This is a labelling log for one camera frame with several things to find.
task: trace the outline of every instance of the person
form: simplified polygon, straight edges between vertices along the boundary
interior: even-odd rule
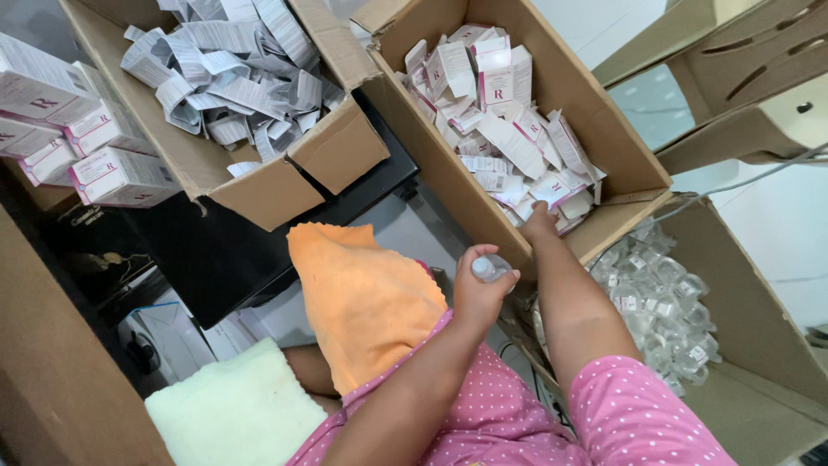
[[[533,210],[522,233],[537,262],[549,359],[578,437],[484,343],[520,273],[477,279],[471,263],[498,247],[476,245],[457,264],[454,309],[407,357],[344,396],[342,410],[330,371],[311,362],[321,353],[286,352],[297,379],[309,391],[320,387],[332,414],[288,464],[735,464],[642,364],[615,306],[558,237],[547,204]],[[310,364],[316,375],[302,375]]]

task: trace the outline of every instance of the forearm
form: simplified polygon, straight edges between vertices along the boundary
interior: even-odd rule
[[[485,331],[450,322],[345,423],[323,464],[414,464],[454,404]]]
[[[578,371],[599,357],[621,355],[640,360],[618,310],[563,240],[550,237],[537,243],[541,317],[561,389],[567,393]]]

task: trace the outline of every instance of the hand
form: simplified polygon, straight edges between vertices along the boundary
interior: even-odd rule
[[[489,284],[474,276],[471,263],[480,256],[497,252],[495,245],[476,245],[470,247],[457,262],[453,322],[481,334],[485,334],[497,320],[503,298],[520,279],[519,270],[512,270]]]
[[[534,247],[540,241],[558,238],[558,229],[555,226],[557,222],[558,216],[549,213],[549,204],[546,201],[537,201],[532,204],[532,215],[529,220],[518,230]]]

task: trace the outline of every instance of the yellow towel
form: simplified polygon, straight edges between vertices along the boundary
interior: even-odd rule
[[[423,342],[447,309],[426,270],[381,248],[371,225],[305,223],[287,239],[308,322],[342,396]]]

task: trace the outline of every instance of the red r logo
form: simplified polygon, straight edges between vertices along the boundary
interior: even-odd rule
[[[40,107],[42,109],[49,109],[50,107],[54,107],[58,105],[60,102],[52,102],[51,100],[46,99],[34,99],[34,101],[30,102],[29,105],[34,105],[36,107]]]

